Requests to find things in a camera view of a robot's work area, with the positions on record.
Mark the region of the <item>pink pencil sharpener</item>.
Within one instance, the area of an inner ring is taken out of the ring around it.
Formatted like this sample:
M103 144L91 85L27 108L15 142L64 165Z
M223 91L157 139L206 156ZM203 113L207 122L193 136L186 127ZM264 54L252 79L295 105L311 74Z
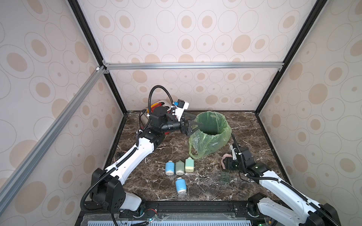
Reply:
M231 154L224 154L221 159L222 170L229 170L229 161L233 161Z

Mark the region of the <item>clear green shavings tray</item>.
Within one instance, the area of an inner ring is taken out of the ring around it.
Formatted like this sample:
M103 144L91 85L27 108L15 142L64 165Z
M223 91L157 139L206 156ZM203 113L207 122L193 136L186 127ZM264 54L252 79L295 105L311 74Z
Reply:
M226 171L222 171L220 175L220 183L223 185L230 184L230 173Z

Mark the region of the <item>light green pencil sharpener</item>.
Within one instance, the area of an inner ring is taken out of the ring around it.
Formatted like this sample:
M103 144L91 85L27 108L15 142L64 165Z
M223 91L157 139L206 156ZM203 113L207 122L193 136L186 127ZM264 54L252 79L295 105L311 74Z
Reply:
M186 173L194 172L194 159L192 157L188 157L185 160L185 172Z

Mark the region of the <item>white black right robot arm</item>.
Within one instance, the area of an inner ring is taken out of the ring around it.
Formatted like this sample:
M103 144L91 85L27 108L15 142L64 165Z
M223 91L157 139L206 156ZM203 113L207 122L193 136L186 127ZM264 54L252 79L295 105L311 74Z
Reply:
M285 226L339 226L338 213L330 204L321 204L304 195L291 184L279 177L264 163L255 162L249 148L238 144L232 135L230 146L232 162L228 167L271 191L283 203L279 204L262 193L248 198L248 215L257 218L262 215Z

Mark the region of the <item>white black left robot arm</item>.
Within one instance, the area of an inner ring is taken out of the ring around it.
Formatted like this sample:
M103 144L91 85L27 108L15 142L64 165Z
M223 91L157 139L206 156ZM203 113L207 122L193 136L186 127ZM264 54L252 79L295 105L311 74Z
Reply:
M184 100L171 101L165 106L151 107L153 92L162 89L168 97L171 94L161 86L154 86L149 94L146 114L148 122L136 134L135 144L106 169L96 169L92 174L91 186L81 198L80 207L84 212L106 210L111 214L128 210L142 216L145 201L133 193L125 192L123 185L134 169L164 141L166 133L179 131L190 137L202 126L201 123L187 120L184 111L189 103Z

